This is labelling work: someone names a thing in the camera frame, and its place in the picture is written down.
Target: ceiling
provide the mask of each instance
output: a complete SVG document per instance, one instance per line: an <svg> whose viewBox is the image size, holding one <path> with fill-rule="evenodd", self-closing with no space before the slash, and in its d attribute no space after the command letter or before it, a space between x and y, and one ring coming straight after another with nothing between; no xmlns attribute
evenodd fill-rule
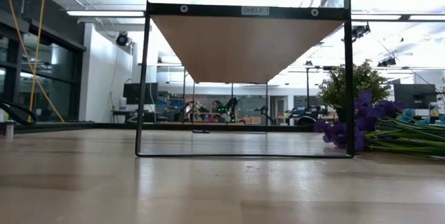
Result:
<svg viewBox="0 0 445 224"><path fill-rule="evenodd" d="M98 9L98 10L144 10L146 0L54 0L62 7L70 10ZM230 4L236 2L262 2L283 6L317 6L323 1L327 1L329 6L340 6L341 0L150 0L161 2L187 1L190 3L218 3L229 1ZM353 11L370 13L445 13L445 3L441 0L352 0ZM135 31L132 34L136 42L143 39L143 19L103 19L97 23L99 30L106 31L109 35L115 35L122 29ZM354 43L355 63L361 63L365 59L371 59L373 65L378 61L395 54L399 60L398 65L409 65L413 67L441 66L445 67L444 53L445 23L416 23L416 22L370 22L371 33L365 35ZM161 36L159 43L159 56L169 58L169 62L174 60L175 53L168 43ZM281 82L287 79L297 79L301 83L305 77L293 77L297 73L290 72L298 69L306 61L312 61L314 65L338 65L344 63L342 27L329 35L318 44L312 47L297 61L294 67L288 67L273 81ZM323 80L325 74L320 72L316 79ZM400 74L384 74L389 79L400 76Z"/></svg>

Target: wooden floor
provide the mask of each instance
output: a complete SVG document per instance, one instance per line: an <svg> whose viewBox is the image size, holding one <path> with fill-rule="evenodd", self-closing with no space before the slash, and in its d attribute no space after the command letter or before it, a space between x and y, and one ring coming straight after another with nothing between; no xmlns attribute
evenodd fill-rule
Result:
<svg viewBox="0 0 445 224"><path fill-rule="evenodd" d="M263 135L147 131L143 144L167 152L181 141L201 146L219 139L233 140L237 152L338 152L315 135L280 135L269 134L268 147ZM0 140L0 223L445 223L443 161L378 153L335 160L139 159L134 137L134 131L96 129Z"/></svg>

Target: potted plant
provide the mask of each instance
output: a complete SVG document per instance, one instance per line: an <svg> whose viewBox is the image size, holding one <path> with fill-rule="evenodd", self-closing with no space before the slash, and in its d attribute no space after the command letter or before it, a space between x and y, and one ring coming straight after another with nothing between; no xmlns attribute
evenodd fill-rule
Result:
<svg viewBox="0 0 445 224"><path fill-rule="evenodd" d="M354 65L354 98L359 97L360 91L372 92L372 103L376 103L385 99L388 95L390 86L384 86L385 78L378 74L377 70L373 70L369 64L370 60L365 60L361 65ZM321 92L318 94L323 102L333 107L339 121L345 121L345 94L346 94L346 72L344 65L329 71L330 80L323 81L319 86Z"/></svg>

